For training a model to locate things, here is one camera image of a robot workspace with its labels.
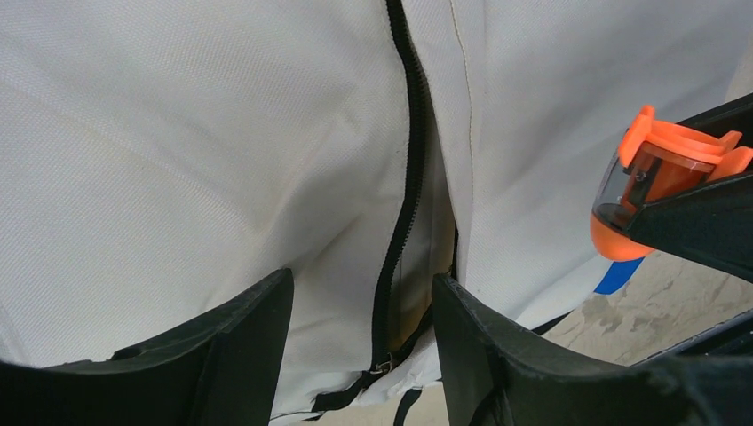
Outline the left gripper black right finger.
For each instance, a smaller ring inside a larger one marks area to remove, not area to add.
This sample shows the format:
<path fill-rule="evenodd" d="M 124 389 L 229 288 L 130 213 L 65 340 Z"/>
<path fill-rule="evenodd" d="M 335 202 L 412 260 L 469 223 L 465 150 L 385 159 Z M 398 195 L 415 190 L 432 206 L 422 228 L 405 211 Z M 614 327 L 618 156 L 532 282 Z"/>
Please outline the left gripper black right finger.
<path fill-rule="evenodd" d="M 752 356 L 612 364 L 507 319 L 446 274 L 433 279 L 432 308 L 453 425 L 752 422 Z"/>

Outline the orange small toy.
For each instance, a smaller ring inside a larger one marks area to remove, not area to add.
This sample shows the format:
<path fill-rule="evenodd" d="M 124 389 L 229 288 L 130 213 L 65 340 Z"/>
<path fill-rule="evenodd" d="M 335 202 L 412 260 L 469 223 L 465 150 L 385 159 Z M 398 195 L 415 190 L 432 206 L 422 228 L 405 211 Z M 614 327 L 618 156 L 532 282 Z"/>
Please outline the orange small toy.
<path fill-rule="evenodd" d="M 752 149 L 741 146 L 741 138 L 737 130 L 714 137 L 661 121 L 653 106 L 643 106 L 616 148 L 591 209 L 598 253 L 615 262 L 651 254 L 652 248 L 629 238 L 631 219 L 651 201 L 743 172 Z"/>

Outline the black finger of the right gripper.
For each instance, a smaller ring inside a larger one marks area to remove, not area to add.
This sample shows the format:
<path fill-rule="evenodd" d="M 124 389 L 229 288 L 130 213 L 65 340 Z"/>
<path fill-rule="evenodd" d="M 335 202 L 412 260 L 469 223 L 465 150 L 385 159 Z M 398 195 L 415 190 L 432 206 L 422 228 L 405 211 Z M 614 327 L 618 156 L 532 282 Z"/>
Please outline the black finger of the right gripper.
<path fill-rule="evenodd" d="M 628 237 L 752 281 L 752 175 L 741 173 L 648 203 L 633 216 Z"/>

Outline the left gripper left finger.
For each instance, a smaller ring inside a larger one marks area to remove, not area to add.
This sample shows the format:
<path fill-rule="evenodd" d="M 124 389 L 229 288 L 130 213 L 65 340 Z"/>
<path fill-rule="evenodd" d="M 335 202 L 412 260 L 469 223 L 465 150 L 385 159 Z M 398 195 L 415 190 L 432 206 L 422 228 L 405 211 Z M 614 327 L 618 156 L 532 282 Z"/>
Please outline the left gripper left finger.
<path fill-rule="evenodd" d="M 4 425 L 266 425 L 294 294 L 280 269 L 100 362 L 1 366 Z"/>

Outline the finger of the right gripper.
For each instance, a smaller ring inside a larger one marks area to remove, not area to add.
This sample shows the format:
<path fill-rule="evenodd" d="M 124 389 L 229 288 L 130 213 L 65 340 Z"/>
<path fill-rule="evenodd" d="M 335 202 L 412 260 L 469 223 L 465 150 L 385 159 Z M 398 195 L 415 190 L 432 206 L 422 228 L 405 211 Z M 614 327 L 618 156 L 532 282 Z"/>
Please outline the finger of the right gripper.
<path fill-rule="evenodd" d="M 730 130 L 735 130 L 742 134 L 741 141 L 751 141 L 752 99 L 753 94 L 747 94 L 687 118 L 678 124 L 715 138 L 721 138 Z"/>

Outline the beige backpack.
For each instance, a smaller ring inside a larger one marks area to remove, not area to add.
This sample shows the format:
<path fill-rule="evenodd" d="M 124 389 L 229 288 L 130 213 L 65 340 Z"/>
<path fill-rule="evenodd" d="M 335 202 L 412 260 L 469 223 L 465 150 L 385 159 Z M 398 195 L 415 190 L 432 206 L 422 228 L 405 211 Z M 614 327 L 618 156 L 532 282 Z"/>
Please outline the beige backpack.
<path fill-rule="evenodd" d="M 103 359 L 288 268 L 275 425 L 436 382 L 432 276 L 524 327 L 609 262 L 645 104 L 749 87 L 749 1 L 4 1 L 1 358 Z"/>

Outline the blue pencil sharpener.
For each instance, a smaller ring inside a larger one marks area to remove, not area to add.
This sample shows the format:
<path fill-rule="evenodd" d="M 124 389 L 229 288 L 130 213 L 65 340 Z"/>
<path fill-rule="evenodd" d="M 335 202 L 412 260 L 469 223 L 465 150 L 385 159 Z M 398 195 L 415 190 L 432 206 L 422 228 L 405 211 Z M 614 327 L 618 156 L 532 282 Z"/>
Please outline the blue pencil sharpener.
<path fill-rule="evenodd" d="M 613 262 L 606 271 L 594 293 L 609 296 L 625 286 L 645 259 L 643 257 L 625 262 Z"/>

